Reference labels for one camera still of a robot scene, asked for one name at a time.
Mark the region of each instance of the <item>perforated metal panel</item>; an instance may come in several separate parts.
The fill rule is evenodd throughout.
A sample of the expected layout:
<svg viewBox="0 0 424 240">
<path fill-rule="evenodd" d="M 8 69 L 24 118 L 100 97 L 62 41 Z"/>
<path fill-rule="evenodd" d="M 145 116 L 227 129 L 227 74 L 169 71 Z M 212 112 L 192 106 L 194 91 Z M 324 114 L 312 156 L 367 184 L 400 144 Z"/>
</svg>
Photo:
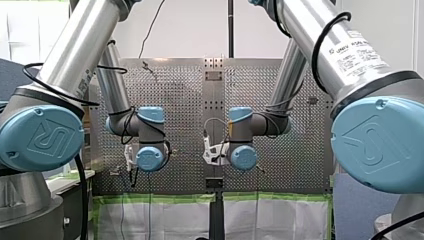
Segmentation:
<svg viewBox="0 0 424 240">
<path fill-rule="evenodd" d="M 136 107 L 164 107 L 165 131 L 175 154 L 166 168 L 151 174 L 151 187 L 147 175 L 140 172 L 136 188 L 130 188 L 124 169 L 124 146 L 120 144 L 120 137 L 111 135 L 104 128 L 107 112 L 103 97 L 94 84 L 90 99 L 99 98 L 101 103 L 98 109 L 91 111 L 94 125 L 92 155 L 96 162 L 93 165 L 99 169 L 94 193 L 148 192 L 150 188 L 154 192 L 168 194 L 204 193 L 205 177 L 210 176 L 207 171 L 210 167 L 205 166 L 202 158 L 205 117 L 209 118 L 211 113 L 222 117 L 220 112 L 226 113 L 233 106 L 263 110 L 271 97 L 281 60 L 223 60 L 225 82 L 216 81 L 217 87 L 210 89 L 214 94 L 207 94 L 211 85 L 210 82 L 205 84 L 204 59 L 145 61 L 154 74 L 143 68 L 141 60 L 121 60 L 121 65 L 129 70 L 124 75 L 129 97 Z M 254 140 L 260 157 L 259 166 L 264 172 L 254 170 L 241 174 L 226 166 L 225 190 L 318 193 L 329 188 L 332 158 L 324 135 L 329 124 L 326 116 L 329 115 L 331 102 L 315 86 L 310 73 L 305 81 L 295 100 L 291 133 L 277 140 L 265 137 Z M 219 110 L 220 107 L 214 105 L 217 111 L 204 110 L 211 107 L 209 96 L 217 96 L 216 91 L 223 91 L 225 95 L 224 109 Z M 309 104 L 310 98 L 317 98 L 318 103 Z M 217 132 L 222 132 L 222 125 L 213 126 Z"/>
<path fill-rule="evenodd" d="M 263 111 L 271 97 L 280 60 L 225 61 L 225 109 L 250 106 Z M 331 100 L 316 86 L 307 71 L 304 85 L 294 100 L 292 129 L 277 139 L 255 137 L 259 167 L 240 173 L 225 167 L 227 191 L 277 191 L 314 193 L 329 189 L 331 151 L 324 135 L 329 119 Z"/>
</svg>

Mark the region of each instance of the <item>blue robot cap with logo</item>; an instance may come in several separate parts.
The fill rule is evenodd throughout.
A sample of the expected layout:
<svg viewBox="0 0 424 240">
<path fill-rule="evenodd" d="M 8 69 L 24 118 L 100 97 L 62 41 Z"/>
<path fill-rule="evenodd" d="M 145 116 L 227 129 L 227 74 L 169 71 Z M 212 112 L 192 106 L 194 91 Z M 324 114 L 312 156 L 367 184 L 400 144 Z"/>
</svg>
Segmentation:
<svg viewBox="0 0 424 240">
<path fill-rule="evenodd" d="M 81 120 L 66 108 L 27 108 L 0 127 L 0 163 L 17 171 L 49 171 L 70 162 L 84 143 Z"/>
<path fill-rule="evenodd" d="M 364 98 L 337 116 L 332 133 L 338 161 L 359 182 L 384 192 L 424 192 L 423 104 Z"/>
<path fill-rule="evenodd" d="M 248 119 L 253 115 L 251 107 L 233 107 L 230 109 L 231 122 L 237 123 Z M 247 171 L 256 166 L 258 156 L 254 148 L 249 145 L 239 146 L 231 153 L 231 164 L 242 171 Z"/>
<path fill-rule="evenodd" d="M 138 167 L 145 172 L 154 172 L 162 167 L 164 157 L 155 147 L 144 147 L 136 155 Z"/>
<path fill-rule="evenodd" d="M 163 124 L 165 122 L 164 111 L 161 107 L 140 107 L 137 117 L 144 121 Z M 136 156 L 137 165 L 145 172 L 154 172 L 164 164 L 162 152 L 155 147 L 143 147 Z"/>
</svg>

